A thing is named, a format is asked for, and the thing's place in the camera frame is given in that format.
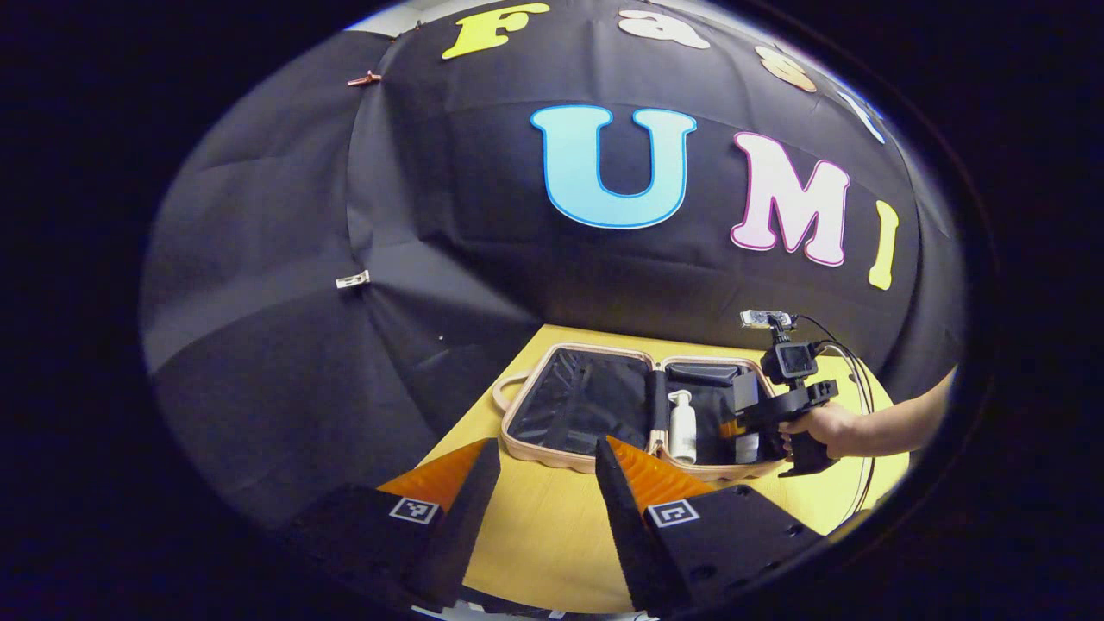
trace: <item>suitcase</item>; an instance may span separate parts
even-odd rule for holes
[[[502,394],[522,380],[512,401]],[[694,424],[677,424],[676,438],[669,396],[682,390]],[[758,365],[746,358],[672,356],[657,362],[643,351],[577,343],[552,346],[532,371],[502,378],[492,389],[513,457],[593,473],[595,443],[608,434],[702,481],[762,476],[783,464],[778,433],[752,434],[733,422],[736,412],[774,394]],[[734,438],[722,438],[724,424]],[[693,459],[679,450],[687,429],[694,431]]]

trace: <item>hand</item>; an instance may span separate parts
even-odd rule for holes
[[[856,423],[860,417],[847,408],[829,401],[824,406],[813,408],[807,414],[794,422],[778,424],[783,448],[793,451],[789,440],[795,433],[809,432],[814,440],[828,446],[828,457],[837,460],[853,455],[859,449],[859,438]]]

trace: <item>binder clip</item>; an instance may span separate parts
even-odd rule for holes
[[[365,84],[371,84],[373,82],[379,82],[381,80],[383,80],[382,75],[376,75],[372,72],[368,72],[368,75],[365,75],[364,77],[358,77],[355,80],[350,80],[349,82],[346,82],[346,86],[363,86]]]

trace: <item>blue letter u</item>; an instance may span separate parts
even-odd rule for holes
[[[633,120],[651,138],[651,183],[638,194],[602,185],[598,131],[614,115],[597,106],[553,106],[530,122],[544,134],[544,187],[561,213],[591,227],[641,229],[678,211],[687,188],[687,134],[698,122],[684,114],[639,109]]]

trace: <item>white bottle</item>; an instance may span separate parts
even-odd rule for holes
[[[698,462],[698,420],[690,407],[690,391],[678,390],[667,396],[675,410],[668,431],[668,452],[677,461],[687,465]]]

